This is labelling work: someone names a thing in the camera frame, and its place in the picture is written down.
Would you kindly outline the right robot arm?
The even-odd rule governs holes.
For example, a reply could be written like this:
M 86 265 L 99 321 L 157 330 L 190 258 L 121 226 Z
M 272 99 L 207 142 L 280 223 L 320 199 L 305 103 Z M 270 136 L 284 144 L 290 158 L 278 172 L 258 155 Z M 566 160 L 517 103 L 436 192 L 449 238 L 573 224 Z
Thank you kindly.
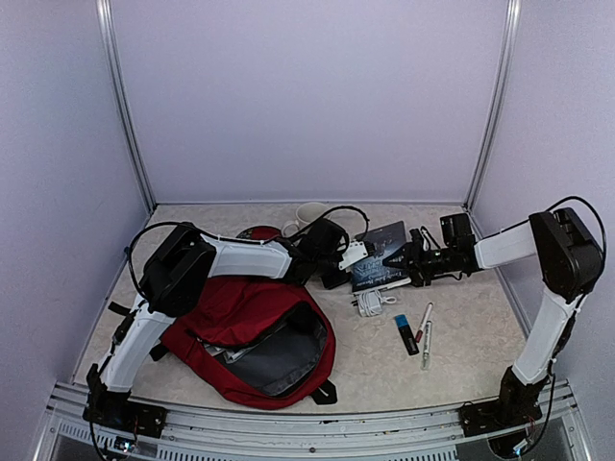
M 456 273 L 471 276 L 496 269 L 519 310 L 535 317 L 527 327 L 526 344 L 501 380 L 493 400 L 464 404 L 459 417 L 466 436 L 503 430 L 550 414 L 538 398 L 554 386 L 553 367 L 565 348 L 587 296 L 602 276 L 607 259 L 607 234 L 602 221 L 594 235 L 570 206 L 581 198 L 568 196 L 525 220 L 483 238 L 476 238 L 467 213 L 447 215 L 440 225 L 443 247 L 431 247 L 420 230 L 383 260 L 386 267 L 407 271 L 411 285 L 424 287 Z

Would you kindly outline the grey photo cover book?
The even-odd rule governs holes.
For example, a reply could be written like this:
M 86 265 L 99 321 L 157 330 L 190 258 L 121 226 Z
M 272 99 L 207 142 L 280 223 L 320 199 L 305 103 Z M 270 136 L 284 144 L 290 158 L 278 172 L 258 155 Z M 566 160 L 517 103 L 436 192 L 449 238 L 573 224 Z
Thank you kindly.
M 255 349 L 259 345 L 259 342 L 251 346 L 244 346 L 240 348 L 227 348 L 214 346 L 213 344 L 204 343 L 203 347 L 205 352 L 207 352 L 211 357 L 218 361 L 222 361 L 225 364 L 234 364 L 235 362 L 242 359 L 245 355 L 250 353 L 253 349 Z

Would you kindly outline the blue Wuthering Heights book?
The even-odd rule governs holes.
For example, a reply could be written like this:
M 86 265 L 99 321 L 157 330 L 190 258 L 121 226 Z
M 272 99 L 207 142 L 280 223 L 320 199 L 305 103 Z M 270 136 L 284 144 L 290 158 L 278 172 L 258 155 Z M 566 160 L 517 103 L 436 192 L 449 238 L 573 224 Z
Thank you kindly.
M 352 267 L 352 292 L 359 294 L 374 289 L 388 290 L 410 283 L 406 269 L 385 266 L 383 261 L 406 243 L 403 221 L 369 230 L 363 241 L 374 245 L 374 253 Z

